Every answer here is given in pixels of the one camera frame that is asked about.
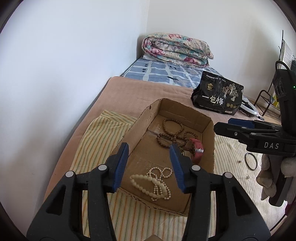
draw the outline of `white bead necklace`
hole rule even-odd
[[[155,169],[159,170],[159,172],[160,172],[159,178],[157,177],[157,175],[155,173],[152,172]],[[170,174],[165,176],[163,174],[165,172],[165,170],[169,170]],[[169,178],[172,175],[172,173],[173,173],[173,170],[169,167],[165,167],[163,170],[161,170],[158,167],[153,167],[148,171],[147,175],[144,175],[144,176],[138,175],[138,174],[131,175],[130,180],[131,180],[132,185],[135,188],[139,189],[144,194],[150,196],[152,201],[157,201],[160,198],[163,198],[164,200],[169,200],[171,198],[171,192],[170,192],[170,189],[165,184],[165,182],[162,180],[162,178]],[[153,193],[147,191],[146,189],[141,187],[139,184],[137,184],[135,182],[135,179],[137,179],[137,178],[152,182],[154,184]]]

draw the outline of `brown prayer beads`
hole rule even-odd
[[[169,132],[166,129],[166,127],[165,127],[165,122],[166,121],[176,122],[177,124],[179,124],[181,126],[181,129],[179,131],[177,131],[176,133]],[[183,136],[179,135],[184,130],[184,126],[183,126],[183,124],[180,121],[178,121],[176,119],[172,119],[172,118],[164,119],[163,120],[163,124],[162,124],[162,128],[163,128],[163,130],[164,130],[165,133],[160,133],[156,137],[156,140],[157,140],[157,142],[158,142],[158,144],[160,146],[165,147],[165,148],[170,148],[170,145],[164,144],[164,143],[161,142],[160,138],[162,137],[163,139],[167,139],[168,141],[171,141],[173,144],[177,143],[178,144],[178,147],[181,149],[181,151],[182,150],[188,150],[188,151],[190,151],[192,153],[195,153],[195,147],[194,147],[193,144],[192,144],[192,146],[190,148],[186,148],[184,146],[189,141],[189,138],[187,138],[187,134],[194,135],[194,138],[195,139],[198,139],[198,136],[195,133],[193,133],[192,131],[185,131],[184,134],[183,134]],[[177,139],[183,140],[184,143],[177,142]]]

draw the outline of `folded quilt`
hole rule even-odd
[[[209,45],[179,34],[153,33],[143,40],[144,57],[191,68],[208,67],[213,59]]]

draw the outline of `black ring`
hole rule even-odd
[[[252,156],[255,158],[255,161],[256,161],[256,167],[255,167],[255,169],[251,168],[251,167],[249,166],[248,162],[247,162],[247,158],[246,158],[246,157],[247,157],[248,154],[252,155]],[[247,167],[248,167],[250,170],[255,171],[255,170],[257,169],[257,167],[258,167],[258,161],[257,161],[257,158],[254,156],[253,153],[247,152],[247,153],[245,154],[245,156],[244,156],[244,161],[246,162],[246,165],[247,165]]]

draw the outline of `glove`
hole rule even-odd
[[[276,194],[276,180],[279,172],[285,177],[296,177],[296,157],[281,157],[263,154],[261,171],[256,181],[263,186],[261,200],[267,197],[273,197]],[[296,196],[296,178],[293,178],[286,197],[284,198],[288,204],[291,204]]]

